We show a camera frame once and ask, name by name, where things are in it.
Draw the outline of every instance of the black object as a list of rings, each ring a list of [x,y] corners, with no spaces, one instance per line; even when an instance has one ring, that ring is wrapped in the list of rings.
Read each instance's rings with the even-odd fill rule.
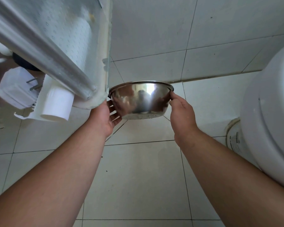
[[[13,59],[14,59],[15,63],[17,65],[21,66],[22,68],[25,68],[25,69],[28,69],[28,70],[32,70],[32,71],[41,72],[38,68],[36,68],[31,63],[27,62],[25,59],[23,59],[22,57],[20,57],[16,53],[13,53]]]

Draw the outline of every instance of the tiled wall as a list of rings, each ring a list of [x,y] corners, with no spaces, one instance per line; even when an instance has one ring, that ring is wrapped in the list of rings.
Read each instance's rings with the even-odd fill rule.
[[[263,69],[284,46],[284,0],[114,0],[110,86]]]

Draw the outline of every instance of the right hand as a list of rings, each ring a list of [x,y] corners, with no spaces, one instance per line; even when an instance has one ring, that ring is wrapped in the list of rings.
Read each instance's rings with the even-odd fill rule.
[[[193,107],[182,97],[170,92],[171,101],[171,127],[175,133],[175,141],[181,148],[196,133],[200,132],[196,123]]]

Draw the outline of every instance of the left hand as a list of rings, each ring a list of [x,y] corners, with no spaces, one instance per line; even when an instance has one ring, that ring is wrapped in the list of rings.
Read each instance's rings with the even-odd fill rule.
[[[98,107],[91,110],[91,114],[85,123],[97,127],[99,132],[103,132],[105,137],[108,137],[113,132],[114,127],[122,120],[118,113],[110,115],[113,111],[115,111],[115,108],[112,101],[105,100]]]

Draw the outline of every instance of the hand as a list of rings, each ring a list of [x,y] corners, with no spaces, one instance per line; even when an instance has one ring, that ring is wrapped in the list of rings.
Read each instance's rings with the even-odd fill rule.
[[[117,113],[110,115],[113,111],[115,111],[115,108],[111,100],[107,102],[105,100],[98,107],[91,110],[91,114],[85,123],[96,127],[107,138],[113,132],[114,127],[122,120]]]
[[[170,122],[171,127],[175,133],[175,141],[181,148],[186,141],[200,132],[196,123],[195,112],[193,107],[182,97],[178,96],[174,92],[170,93],[171,101],[171,115]]]

